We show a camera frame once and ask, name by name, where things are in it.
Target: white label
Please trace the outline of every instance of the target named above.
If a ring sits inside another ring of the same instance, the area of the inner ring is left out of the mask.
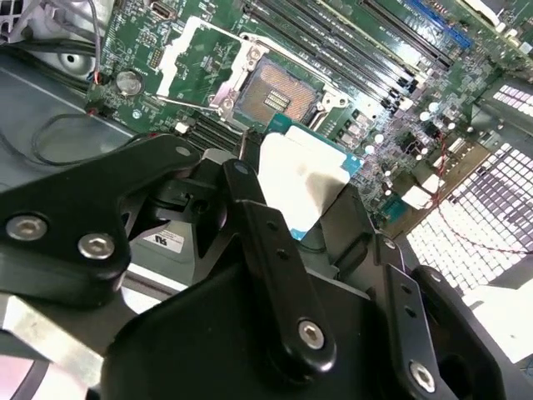
[[[155,235],[147,236],[144,240],[148,242],[155,243],[162,248],[167,248],[171,252],[181,253],[183,249],[183,243],[185,238],[180,235],[176,235],[170,231],[160,231]]]

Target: black cable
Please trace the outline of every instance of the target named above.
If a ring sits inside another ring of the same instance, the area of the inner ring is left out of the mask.
[[[54,161],[54,160],[50,160],[49,158],[46,158],[44,157],[42,154],[41,154],[41,150],[39,149],[40,148],[40,145],[41,145],[41,138],[42,138],[42,135],[44,133],[46,133],[48,131],[48,129],[50,129],[50,127],[63,120],[63,119],[70,119],[70,118],[89,118],[91,117],[91,114],[59,114],[59,115],[56,115],[55,117],[52,117],[50,118],[48,121],[46,121],[37,131],[35,131],[35,133],[32,135],[32,140],[31,140],[31,149],[32,149],[32,155],[38,160],[40,161],[41,163],[45,164],[45,165],[49,165],[49,166],[52,166],[52,167],[70,167],[72,165],[78,165],[80,163],[86,163],[88,161],[92,161],[92,160],[95,160],[97,158],[100,158],[106,154],[109,154],[109,153],[112,153],[112,152],[115,152],[116,150],[119,150],[121,148],[124,148],[126,146],[129,146],[130,144],[138,141],[138,140],[141,140],[143,138],[148,138],[149,137],[149,134],[146,134],[146,133],[141,133],[139,135],[136,135],[136,136],[133,136],[133,137],[130,137],[124,144],[122,144],[121,146],[115,148],[114,150],[111,150],[111,152],[107,152],[107,153],[104,153],[104,154],[98,154],[97,156],[93,156],[93,157],[88,157],[88,158],[84,158],[84,159],[81,159],[81,160],[72,160],[72,161]]]
[[[68,75],[67,73],[64,73],[63,71],[60,71],[52,67],[48,63],[40,60],[39,58],[33,56],[29,52],[26,52],[25,50],[22,50],[16,47],[3,45],[3,46],[0,46],[0,53],[5,53],[11,57],[14,57],[17,60],[21,61],[22,63],[25,63],[37,69],[38,71],[49,76],[50,78],[53,78],[59,81],[60,83],[64,84],[65,86],[68,86],[69,88],[77,90],[81,93],[86,93],[87,90],[89,89],[89,85],[90,85],[89,82],[72,77]]]
[[[32,399],[40,388],[41,383],[47,374],[49,365],[50,363],[48,361],[34,361],[30,369],[27,371],[26,377],[24,377],[15,393],[11,396],[11,400]]]
[[[2,130],[0,130],[0,143],[7,150],[7,152],[10,153],[15,158],[21,158],[23,161],[28,161],[30,163],[37,164],[37,165],[46,165],[46,164],[42,164],[39,161],[34,160],[33,158],[27,156],[26,154],[18,150],[15,146],[12,145],[11,142],[9,142],[9,139],[7,139],[6,135],[3,133]]]
[[[72,39],[24,40],[4,46],[26,52],[73,54],[92,58],[96,51],[93,44]]]
[[[326,246],[324,247],[319,247],[319,248],[313,248],[313,247],[309,247],[309,246],[306,246],[305,244],[303,244],[301,241],[297,240],[296,243],[298,244],[298,246],[301,247],[301,249],[306,252],[306,253],[312,253],[312,254],[323,254],[327,251],[327,248]]]

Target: capacitor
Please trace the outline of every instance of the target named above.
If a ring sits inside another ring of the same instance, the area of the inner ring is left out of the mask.
[[[383,136],[382,133],[378,133],[374,137],[374,142],[376,142],[376,144],[381,144],[381,143],[383,143],[384,140],[385,140],[385,136]]]
[[[142,90],[142,77],[132,70],[121,71],[115,78],[118,91],[125,97],[138,95]]]
[[[372,146],[371,144],[368,144],[365,146],[365,153],[366,154],[374,154],[376,152],[376,148]]]
[[[429,121],[430,118],[431,118],[431,114],[429,114],[427,111],[424,111],[420,114],[420,120],[422,122]]]
[[[380,165],[380,168],[383,171],[383,175],[385,175],[386,177],[390,177],[390,175],[392,175],[392,169],[388,166],[388,164],[383,162]]]
[[[439,103],[430,102],[430,105],[427,106],[427,109],[430,110],[430,113],[436,113],[437,111],[439,111]]]

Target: silver screw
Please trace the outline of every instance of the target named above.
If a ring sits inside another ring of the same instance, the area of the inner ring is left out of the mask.
[[[392,250],[394,250],[396,248],[396,245],[394,244],[394,242],[392,240],[390,240],[388,237],[384,237],[383,238],[383,242],[389,247],[391,248]]]
[[[77,243],[77,249],[85,258],[105,260],[115,251],[111,236],[105,233],[89,233]]]
[[[261,52],[259,50],[257,50],[256,48],[253,48],[250,51],[250,58],[252,60],[258,60],[260,56],[261,56]]]
[[[19,215],[10,219],[6,225],[6,231],[10,238],[26,242],[42,238],[47,230],[47,223],[33,215]]]
[[[435,379],[433,379],[426,367],[416,361],[411,361],[409,364],[409,370],[411,371],[412,377],[421,388],[428,393],[435,392]]]
[[[230,109],[230,108],[233,108],[233,100],[231,100],[230,98],[225,98],[224,101],[222,102],[222,107],[223,108],[226,108],[226,109]]]
[[[300,322],[298,333],[300,333],[301,340],[313,350],[320,350],[324,347],[324,333],[314,322]]]

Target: cable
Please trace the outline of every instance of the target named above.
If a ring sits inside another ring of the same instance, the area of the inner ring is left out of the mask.
[[[94,57],[96,51],[92,43],[71,39],[24,40],[5,46],[26,52],[74,54],[87,57]]]
[[[463,235],[462,233],[457,232],[450,225],[448,220],[444,217],[444,213],[442,212],[442,208],[441,208],[441,182],[442,182],[442,178],[444,176],[444,167],[445,167],[445,160],[446,160],[446,142],[444,140],[444,135],[442,133],[439,136],[439,140],[441,142],[441,165],[439,166],[439,171],[438,171],[439,184],[438,184],[438,188],[436,190],[434,199],[435,199],[435,202],[436,202],[437,212],[439,213],[439,216],[442,218],[442,221],[444,221],[444,224],[451,230],[451,232],[454,235],[456,235],[457,237],[459,237],[459,238],[463,239],[464,241],[468,242],[472,246],[476,246],[478,248],[484,248],[485,250],[489,250],[489,251],[492,251],[492,252],[499,252],[499,253],[523,254],[523,255],[531,255],[531,254],[533,254],[533,251],[528,252],[528,251],[524,251],[524,250],[515,250],[515,249],[512,249],[512,248],[491,247],[491,246],[487,246],[487,245],[485,245],[483,243],[474,242],[474,241],[470,240],[468,237],[466,237],[465,235]]]
[[[41,150],[39,149],[40,145],[41,145],[41,137],[42,137],[42,135],[44,133],[46,133],[46,131],[48,129],[50,129],[50,127],[52,125],[54,125],[55,123],[57,123],[57,122],[59,122],[59,121],[61,121],[63,119],[89,118],[92,115],[93,115],[92,113],[87,113],[87,114],[59,114],[59,115],[56,115],[55,117],[50,118],[37,131],[35,131],[35,133],[32,135],[32,139],[31,139],[32,155],[40,163],[43,163],[44,165],[48,165],[48,166],[52,166],[52,167],[71,167],[73,165],[78,165],[80,163],[86,163],[88,161],[95,160],[97,158],[100,158],[100,157],[104,156],[105,154],[109,154],[109,153],[115,152],[116,150],[122,149],[122,148],[124,148],[126,146],[129,146],[130,144],[132,144],[132,143],[134,143],[134,142],[136,142],[138,140],[142,140],[142,139],[145,139],[145,138],[150,138],[150,137],[153,136],[151,134],[141,133],[141,134],[138,134],[136,136],[130,137],[124,144],[122,144],[121,146],[111,150],[111,152],[107,152],[107,153],[104,153],[104,154],[98,154],[97,156],[88,157],[88,158],[84,158],[84,159],[81,159],[81,160],[72,160],[72,161],[59,162],[59,161],[50,160],[50,159],[44,157],[41,154]]]
[[[95,53],[94,53],[94,82],[98,85],[99,84],[99,75],[100,75],[100,52],[101,49],[101,42],[100,42],[100,29],[98,28],[98,15],[97,15],[97,8],[94,5],[94,0],[87,0],[89,3],[89,7],[91,8],[91,14],[92,14],[92,27],[94,28],[94,47],[95,47]]]
[[[301,241],[299,240],[296,240],[296,244],[298,244],[298,246],[301,247],[301,249],[306,252],[306,253],[311,253],[311,254],[322,254],[322,253],[325,253],[327,248],[326,246],[324,247],[319,247],[319,248],[313,248],[313,247],[309,247],[309,246],[306,246],[305,244],[303,244]]]
[[[37,69],[41,73],[59,81],[71,89],[80,92],[81,94],[85,94],[89,89],[89,83],[87,81],[76,79],[75,77],[72,77],[63,71],[52,67],[47,62],[44,62],[43,60],[20,48],[12,47],[10,45],[0,46],[0,53],[6,53],[11,57],[16,58],[17,60]]]

